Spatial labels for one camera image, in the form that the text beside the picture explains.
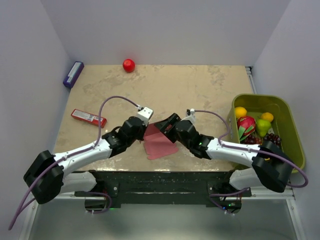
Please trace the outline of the red dragon fruit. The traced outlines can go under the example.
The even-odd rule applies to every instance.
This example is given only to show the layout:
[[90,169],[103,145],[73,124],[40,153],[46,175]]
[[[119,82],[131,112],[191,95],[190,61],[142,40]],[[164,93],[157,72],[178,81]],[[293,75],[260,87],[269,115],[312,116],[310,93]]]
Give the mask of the red dragon fruit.
[[236,124],[240,141],[246,139],[256,130],[256,120],[251,116],[240,117]]

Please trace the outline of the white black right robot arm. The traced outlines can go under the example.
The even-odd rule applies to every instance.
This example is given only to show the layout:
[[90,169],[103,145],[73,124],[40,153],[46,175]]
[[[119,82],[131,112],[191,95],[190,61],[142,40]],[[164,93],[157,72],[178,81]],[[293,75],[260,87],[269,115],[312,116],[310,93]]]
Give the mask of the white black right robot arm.
[[242,189],[258,186],[276,193],[284,192],[293,162],[275,144],[268,141],[262,145],[245,145],[200,134],[194,126],[196,113],[195,109],[188,109],[184,118],[173,113],[156,122],[155,127],[172,143],[181,143],[197,158],[220,159],[245,166],[243,170],[234,170],[223,183],[227,196],[233,197]]

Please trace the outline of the yellow lemon upper left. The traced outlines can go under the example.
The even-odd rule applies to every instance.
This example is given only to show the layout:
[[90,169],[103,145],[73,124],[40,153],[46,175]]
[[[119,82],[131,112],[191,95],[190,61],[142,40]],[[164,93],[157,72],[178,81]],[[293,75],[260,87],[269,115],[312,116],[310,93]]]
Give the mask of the yellow lemon upper left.
[[242,118],[242,117],[246,117],[247,116],[247,112],[248,111],[242,106],[238,106],[238,107],[234,108],[234,113],[235,113],[235,118],[236,119],[239,119],[239,118]]

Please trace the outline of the red apple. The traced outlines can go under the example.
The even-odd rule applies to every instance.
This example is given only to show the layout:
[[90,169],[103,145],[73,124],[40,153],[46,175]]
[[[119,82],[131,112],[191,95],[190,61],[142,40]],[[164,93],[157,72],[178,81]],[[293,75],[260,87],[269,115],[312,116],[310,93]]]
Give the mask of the red apple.
[[127,58],[123,61],[122,67],[125,72],[132,73],[136,68],[136,64],[132,59]]

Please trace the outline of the green plastic bin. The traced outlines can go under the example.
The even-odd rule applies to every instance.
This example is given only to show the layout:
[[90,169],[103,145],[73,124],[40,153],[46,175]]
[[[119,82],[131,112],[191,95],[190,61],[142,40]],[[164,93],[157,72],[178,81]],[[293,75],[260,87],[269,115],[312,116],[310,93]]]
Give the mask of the green plastic bin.
[[271,113],[274,117],[271,128],[281,138],[282,151],[299,168],[303,169],[305,167],[306,159],[300,137],[290,107],[282,98],[263,94],[237,95],[231,103],[231,109],[227,116],[227,122],[230,127],[227,139],[232,143],[240,143],[235,117],[236,107],[245,108],[247,115],[254,119],[258,119],[263,113]]

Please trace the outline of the dark purple grapes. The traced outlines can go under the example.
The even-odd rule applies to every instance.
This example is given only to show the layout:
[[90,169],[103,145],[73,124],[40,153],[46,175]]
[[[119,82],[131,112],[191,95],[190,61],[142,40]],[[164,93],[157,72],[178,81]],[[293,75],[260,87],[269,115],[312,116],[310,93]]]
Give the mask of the dark purple grapes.
[[258,136],[256,133],[250,134],[247,138],[240,141],[241,144],[258,144],[261,145],[265,141],[270,141],[275,144],[278,148],[282,148],[282,140],[279,135],[274,133],[267,133],[264,137]]

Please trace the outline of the purple rectangular carton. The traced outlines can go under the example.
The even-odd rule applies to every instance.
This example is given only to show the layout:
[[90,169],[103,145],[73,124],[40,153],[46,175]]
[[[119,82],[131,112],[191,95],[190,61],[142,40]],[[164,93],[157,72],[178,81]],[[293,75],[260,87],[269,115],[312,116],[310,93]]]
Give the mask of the purple rectangular carton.
[[68,74],[63,80],[63,85],[68,88],[72,89],[79,78],[82,70],[84,69],[85,65],[81,61],[75,61],[71,69],[69,70]]

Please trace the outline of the orange fruit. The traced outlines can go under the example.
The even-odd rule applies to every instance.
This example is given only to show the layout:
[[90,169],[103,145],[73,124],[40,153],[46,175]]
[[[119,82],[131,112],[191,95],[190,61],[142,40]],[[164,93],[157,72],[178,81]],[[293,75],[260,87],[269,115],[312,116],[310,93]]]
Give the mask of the orange fruit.
[[274,116],[270,112],[264,112],[261,116],[260,119],[272,122],[274,120]]

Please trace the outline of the pink paper box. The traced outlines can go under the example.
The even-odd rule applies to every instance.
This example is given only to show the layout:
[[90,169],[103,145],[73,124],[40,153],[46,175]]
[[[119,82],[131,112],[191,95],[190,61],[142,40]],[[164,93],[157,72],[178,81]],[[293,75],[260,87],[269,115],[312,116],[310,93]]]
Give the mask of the pink paper box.
[[149,160],[166,157],[179,151],[177,145],[167,139],[154,123],[150,123],[144,133],[143,146]]

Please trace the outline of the green pear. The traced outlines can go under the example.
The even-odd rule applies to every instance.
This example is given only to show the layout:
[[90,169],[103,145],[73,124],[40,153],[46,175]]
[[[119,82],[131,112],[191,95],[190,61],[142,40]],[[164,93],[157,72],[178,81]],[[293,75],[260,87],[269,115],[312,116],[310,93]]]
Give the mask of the green pear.
[[257,131],[258,135],[262,138],[268,133],[271,127],[272,125],[268,120],[260,118],[256,120],[255,130]]

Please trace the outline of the red rectangular carton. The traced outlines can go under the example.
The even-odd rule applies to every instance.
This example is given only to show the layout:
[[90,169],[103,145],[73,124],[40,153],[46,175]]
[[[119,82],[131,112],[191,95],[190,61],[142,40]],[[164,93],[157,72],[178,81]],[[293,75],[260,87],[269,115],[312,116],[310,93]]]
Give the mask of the red rectangular carton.
[[76,120],[86,122],[96,127],[100,126],[101,128],[104,128],[107,123],[106,118],[99,117],[98,115],[94,115],[79,109],[74,109],[70,116]]

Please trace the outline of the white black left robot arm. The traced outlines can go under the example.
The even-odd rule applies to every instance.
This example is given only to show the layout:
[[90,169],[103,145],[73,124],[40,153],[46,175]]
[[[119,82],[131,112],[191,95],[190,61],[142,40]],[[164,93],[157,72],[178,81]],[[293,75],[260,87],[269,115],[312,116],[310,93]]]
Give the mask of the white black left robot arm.
[[148,124],[148,118],[131,116],[118,130],[104,134],[93,143],[56,154],[42,151],[23,179],[37,203],[46,204],[61,192],[69,174],[93,162],[119,155],[137,140],[143,141]]

